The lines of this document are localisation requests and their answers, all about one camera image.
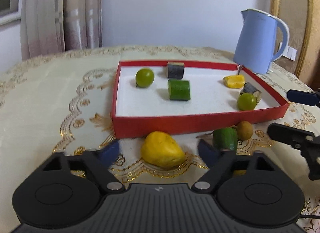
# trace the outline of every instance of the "black circular cover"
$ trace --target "black circular cover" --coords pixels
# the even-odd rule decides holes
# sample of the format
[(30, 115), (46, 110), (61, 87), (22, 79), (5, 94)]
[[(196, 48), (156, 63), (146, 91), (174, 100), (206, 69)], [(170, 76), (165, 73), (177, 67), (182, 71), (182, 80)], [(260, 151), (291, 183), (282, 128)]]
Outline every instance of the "black circular cover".
[(258, 227), (295, 222), (304, 205), (301, 189), (274, 171), (227, 180), (218, 189), (217, 200), (230, 216)]
[(49, 229), (79, 223), (99, 199), (91, 181), (51, 170), (28, 177), (14, 192), (12, 205), (21, 222)]

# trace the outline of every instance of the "curtain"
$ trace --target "curtain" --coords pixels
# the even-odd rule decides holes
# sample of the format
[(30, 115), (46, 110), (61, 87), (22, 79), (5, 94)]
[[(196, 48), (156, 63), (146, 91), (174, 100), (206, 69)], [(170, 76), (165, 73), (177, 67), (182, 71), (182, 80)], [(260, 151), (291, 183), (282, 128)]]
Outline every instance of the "curtain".
[(100, 47), (101, 0), (23, 0), (22, 59)]

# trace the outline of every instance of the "white wall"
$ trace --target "white wall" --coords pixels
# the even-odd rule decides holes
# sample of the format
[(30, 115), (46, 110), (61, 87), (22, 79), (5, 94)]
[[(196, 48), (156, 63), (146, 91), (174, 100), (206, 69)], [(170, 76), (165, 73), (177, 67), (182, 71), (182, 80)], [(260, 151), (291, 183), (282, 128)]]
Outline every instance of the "white wall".
[(20, 21), (0, 26), (0, 73), (21, 61)]
[(102, 0), (103, 45), (211, 46), (234, 51), (240, 11), (270, 0)]

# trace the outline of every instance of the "blue kettle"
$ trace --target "blue kettle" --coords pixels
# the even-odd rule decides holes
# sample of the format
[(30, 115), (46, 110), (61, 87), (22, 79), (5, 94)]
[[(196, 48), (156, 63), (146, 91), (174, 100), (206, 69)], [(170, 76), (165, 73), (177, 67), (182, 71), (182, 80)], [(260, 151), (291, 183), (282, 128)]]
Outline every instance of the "blue kettle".
[[(267, 73), (271, 62), (281, 57), (289, 42), (289, 28), (284, 21), (257, 9), (241, 11), (244, 25), (233, 61), (255, 73)], [(283, 33), (283, 42), (274, 54), (277, 27)]]

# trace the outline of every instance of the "red tray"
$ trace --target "red tray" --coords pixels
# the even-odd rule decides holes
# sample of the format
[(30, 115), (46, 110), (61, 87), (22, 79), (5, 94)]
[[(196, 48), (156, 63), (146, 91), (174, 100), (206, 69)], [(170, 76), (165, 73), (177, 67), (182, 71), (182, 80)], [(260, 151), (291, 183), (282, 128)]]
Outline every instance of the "red tray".
[[(184, 78), (190, 80), (191, 100), (170, 101), (167, 92), (165, 67), (172, 61), (120, 62), (113, 90), (111, 117), (116, 137), (143, 137), (152, 131), (185, 134), (228, 127), (242, 120), (260, 123), (282, 118), (288, 102), (271, 86), (249, 69), (241, 74), (262, 91), (262, 99), (255, 110), (238, 111), (236, 100), (241, 89), (223, 85), (222, 78), (237, 72), (236, 64), (174, 61), (185, 64)], [(142, 67), (155, 73), (149, 88), (135, 87), (135, 74)]]

